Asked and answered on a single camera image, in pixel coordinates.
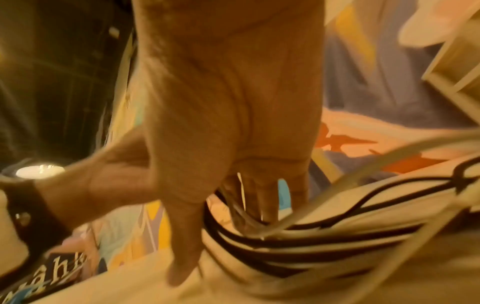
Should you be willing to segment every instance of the white cable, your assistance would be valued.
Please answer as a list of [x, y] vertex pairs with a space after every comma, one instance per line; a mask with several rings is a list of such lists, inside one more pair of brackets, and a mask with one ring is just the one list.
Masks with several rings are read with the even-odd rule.
[[369, 295], [381, 283], [389, 278], [407, 259], [415, 254], [431, 238], [440, 232], [448, 223], [466, 208], [480, 201], [480, 181], [468, 186], [453, 199], [442, 212], [422, 227], [410, 239], [400, 244], [395, 251], [366, 277], [355, 285], [339, 304], [355, 304]]
[[[317, 196], [313, 202], [304, 205], [299, 210], [296, 210], [294, 213], [288, 215], [287, 217], [283, 218], [282, 220], [270, 224], [268, 226], [264, 226], [262, 229], [254, 232], [245, 232], [245, 236], [251, 238], [264, 238], [267, 236], [272, 236], [282, 232], [282, 230], [287, 229], [288, 227], [294, 225], [299, 220], [304, 218], [305, 216], [309, 215], [311, 212], [316, 210], [318, 207], [323, 205], [329, 199], [337, 195], [338, 193], [345, 191], [350, 188], [352, 184], [359, 181], [362, 178], [370, 176], [371, 174], [379, 171], [383, 167], [402, 160], [404, 158], [416, 155], [421, 151], [454, 144], [460, 143], [464, 141], [473, 141], [473, 140], [480, 140], [480, 130], [472, 130], [472, 131], [464, 131], [461, 133], [457, 133], [455, 135], [449, 136], [440, 136], [431, 139], [427, 139], [424, 141], [420, 141], [417, 143], [412, 143], [401, 148], [395, 149], [390, 151], [387, 154], [381, 155], [375, 159], [374, 162], [367, 164], [360, 169], [342, 176], [339, 180], [333, 183], [327, 190], [322, 192], [319, 196]], [[239, 208], [238, 211], [242, 216], [248, 216], [246, 212], [242, 212]]]

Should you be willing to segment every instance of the ceiling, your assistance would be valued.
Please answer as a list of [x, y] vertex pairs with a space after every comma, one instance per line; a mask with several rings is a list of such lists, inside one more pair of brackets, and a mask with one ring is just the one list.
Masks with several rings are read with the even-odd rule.
[[125, 3], [0, 1], [0, 168], [92, 152], [133, 27]]

